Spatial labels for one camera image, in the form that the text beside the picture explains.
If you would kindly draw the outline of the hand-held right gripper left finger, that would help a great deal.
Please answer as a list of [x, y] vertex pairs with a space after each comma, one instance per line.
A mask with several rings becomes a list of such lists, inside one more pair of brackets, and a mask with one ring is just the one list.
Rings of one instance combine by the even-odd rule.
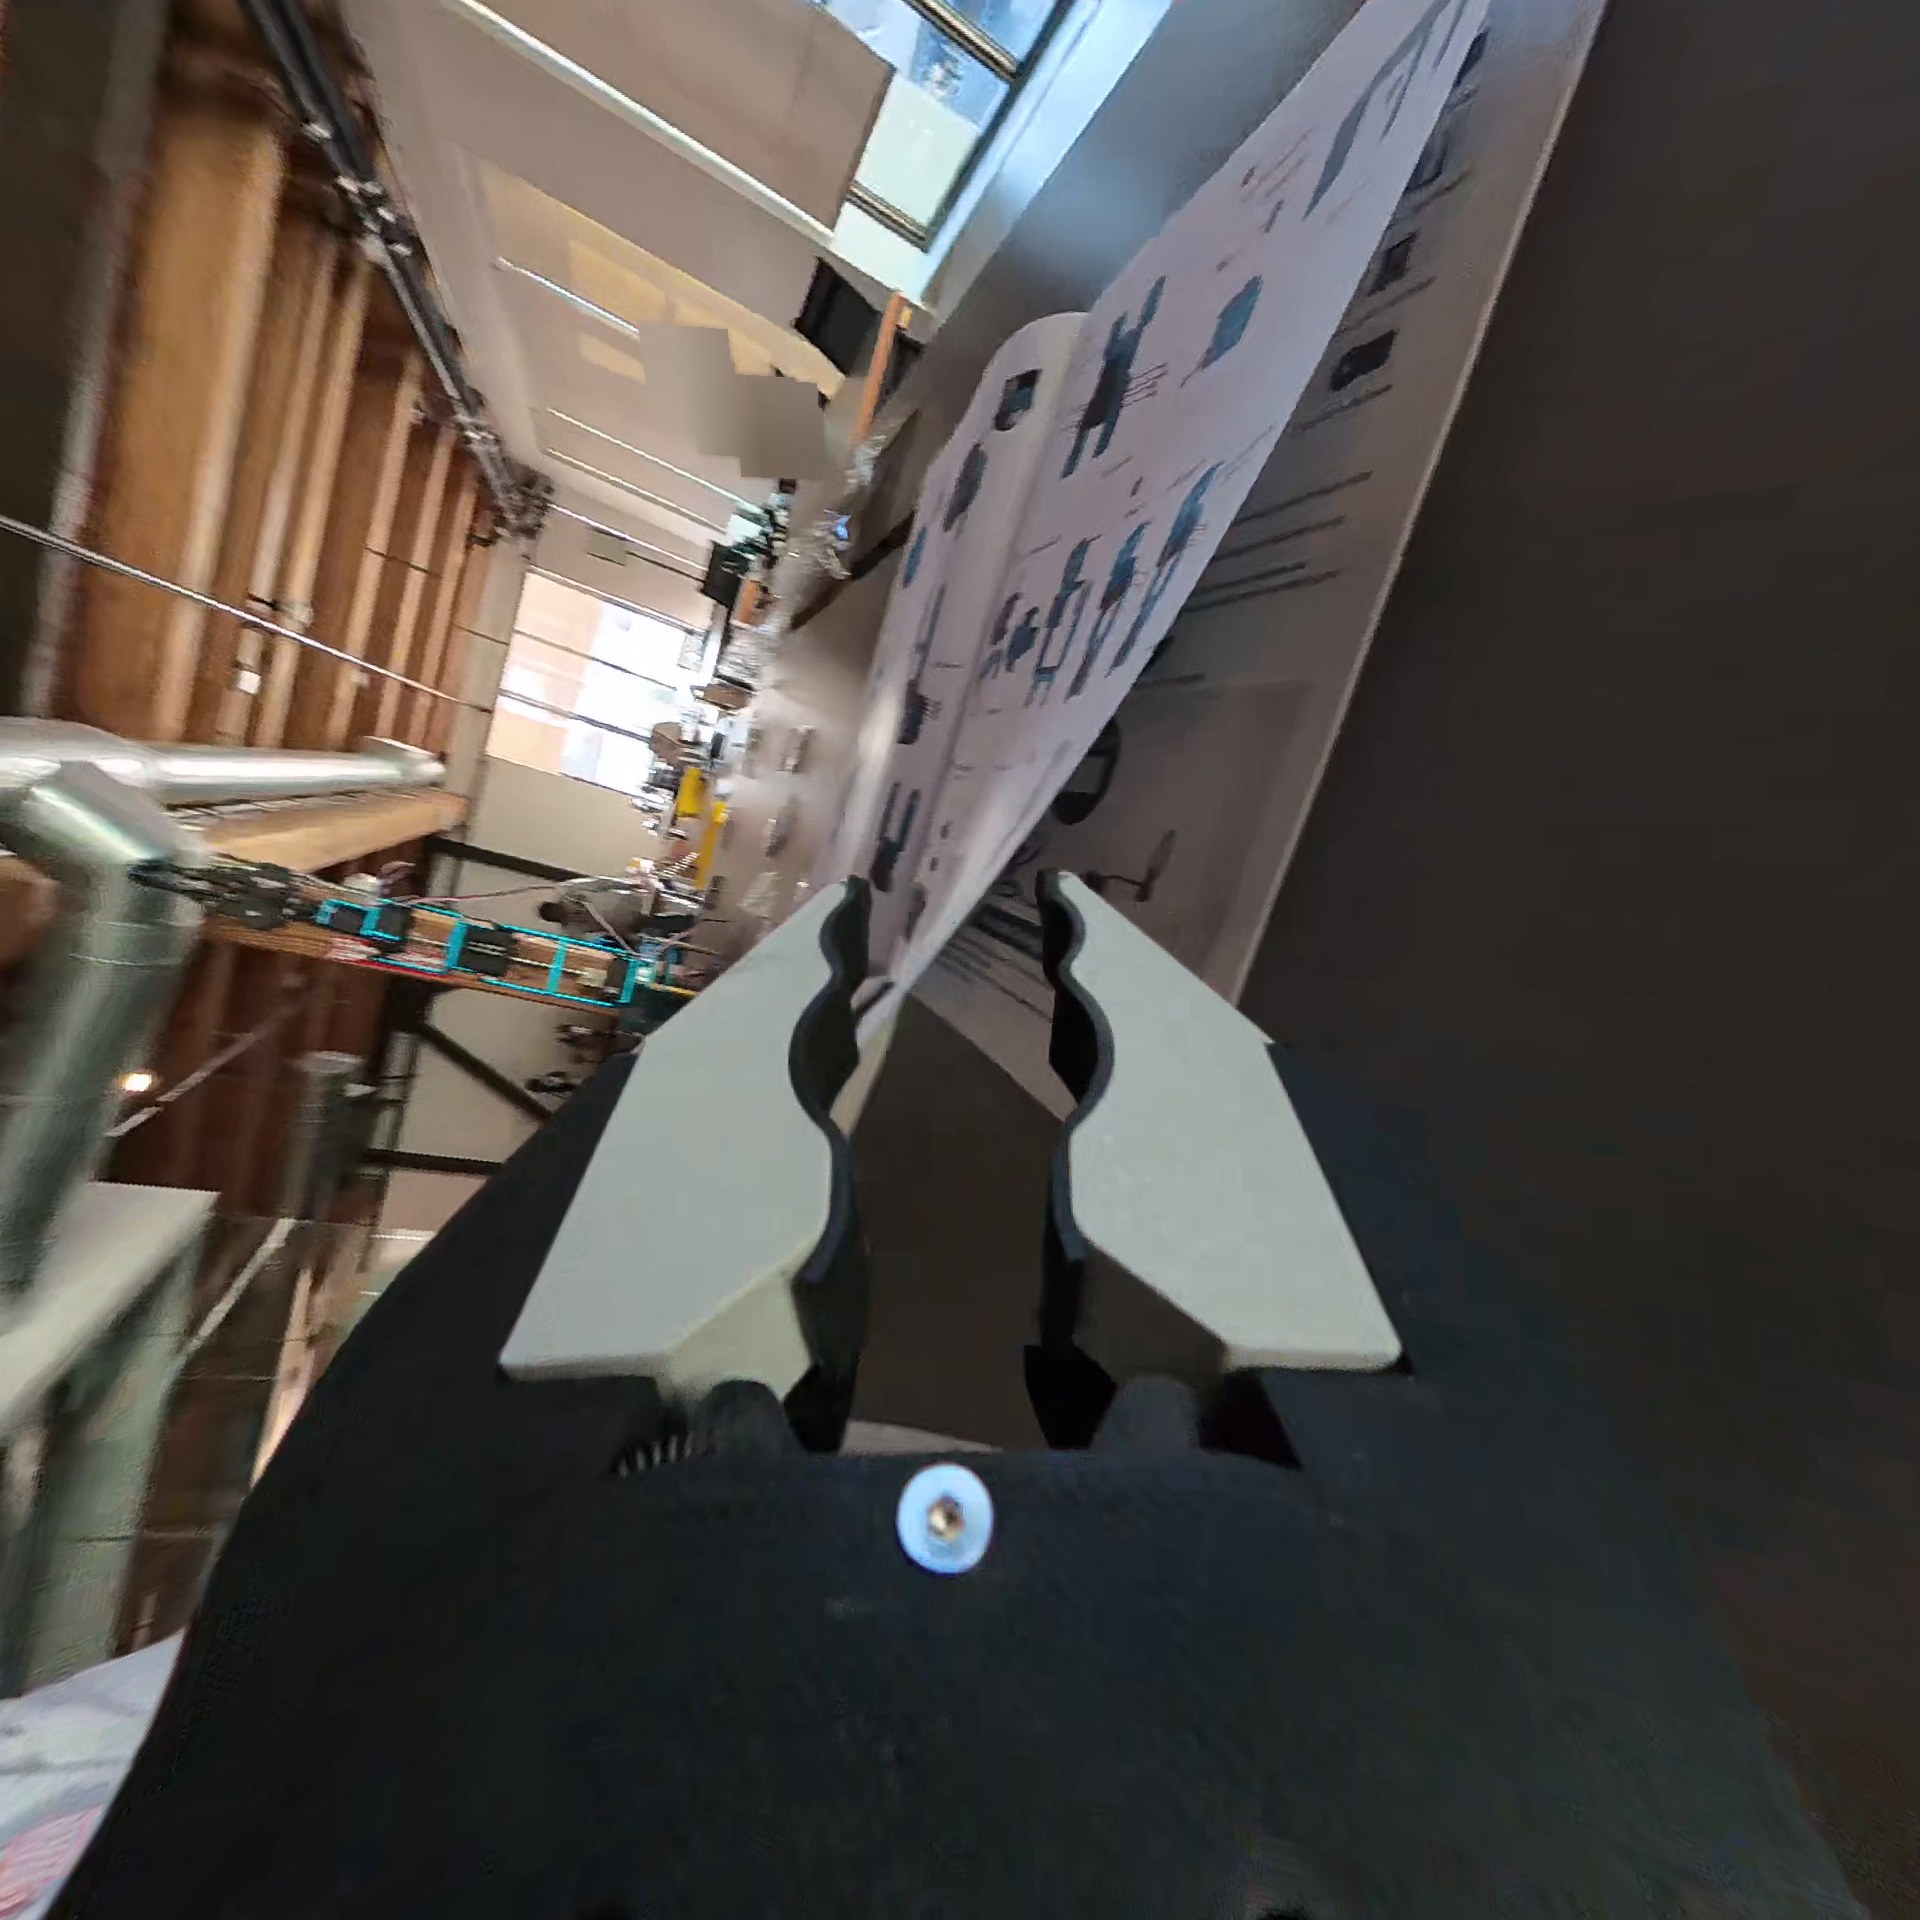
[[864, 877], [826, 887], [641, 1045], [506, 1375], [642, 1378], [673, 1407], [742, 1381], [849, 1412], [871, 1277], [834, 1103], [871, 904]]

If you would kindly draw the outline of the dark desk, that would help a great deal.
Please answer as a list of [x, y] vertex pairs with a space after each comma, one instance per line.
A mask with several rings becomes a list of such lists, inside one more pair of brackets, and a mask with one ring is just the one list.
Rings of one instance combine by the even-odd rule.
[[1250, 974], [1915, 1916], [1915, 4], [1610, 4]]

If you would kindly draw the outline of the multi-pane window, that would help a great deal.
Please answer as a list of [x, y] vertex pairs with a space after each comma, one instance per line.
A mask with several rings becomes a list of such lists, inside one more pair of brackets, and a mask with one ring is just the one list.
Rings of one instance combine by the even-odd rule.
[[696, 712], [710, 636], [532, 572], [500, 670], [487, 757], [635, 799], [654, 730]]

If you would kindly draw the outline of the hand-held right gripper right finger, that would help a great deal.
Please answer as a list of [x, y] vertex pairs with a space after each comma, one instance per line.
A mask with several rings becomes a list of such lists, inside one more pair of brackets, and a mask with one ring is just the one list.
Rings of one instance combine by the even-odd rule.
[[1036, 1414], [1102, 1420], [1143, 1375], [1212, 1407], [1270, 1370], [1400, 1368], [1275, 1041], [1068, 870], [1040, 877], [1040, 935], [1072, 1109], [1024, 1348]]

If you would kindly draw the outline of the blue toy robot arm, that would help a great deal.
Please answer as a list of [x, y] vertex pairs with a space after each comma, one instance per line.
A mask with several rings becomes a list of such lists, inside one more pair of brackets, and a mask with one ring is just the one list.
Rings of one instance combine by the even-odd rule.
[[452, 901], [393, 897], [270, 862], [219, 856], [190, 868], [142, 858], [136, 884], [194, 908], [212, 936], [266, 953], [371, 970], [432, 992], [484, 992], [650, 1033], [705, 982], [687, 944], [641, 935], [536, 929], [466, 914]]

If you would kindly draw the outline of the silver metal duct pipe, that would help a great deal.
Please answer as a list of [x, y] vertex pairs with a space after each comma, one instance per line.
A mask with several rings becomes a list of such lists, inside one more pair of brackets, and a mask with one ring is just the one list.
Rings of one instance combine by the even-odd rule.
[[153, 744], [4, 718], [4, 849], [55, 887], [4, 1015], [4, 1313], [31, 1293], [66, 1199], [94, 1170], [119, 1077], [199, 938], [202, 911], [147, 881], [211, 863], [178, 808], [443, 782], [440, 757], [390, 738], [354, 751]]

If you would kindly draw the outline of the instruction manual booklet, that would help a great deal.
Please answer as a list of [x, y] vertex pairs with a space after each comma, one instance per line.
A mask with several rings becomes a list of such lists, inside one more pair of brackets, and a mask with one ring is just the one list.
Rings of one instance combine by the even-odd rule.
[[822, 880], [1031, 1096], [1039, 881], [1234, 1001], [1604, 16], [1360, 4], [1088, 313], [938, 454]]

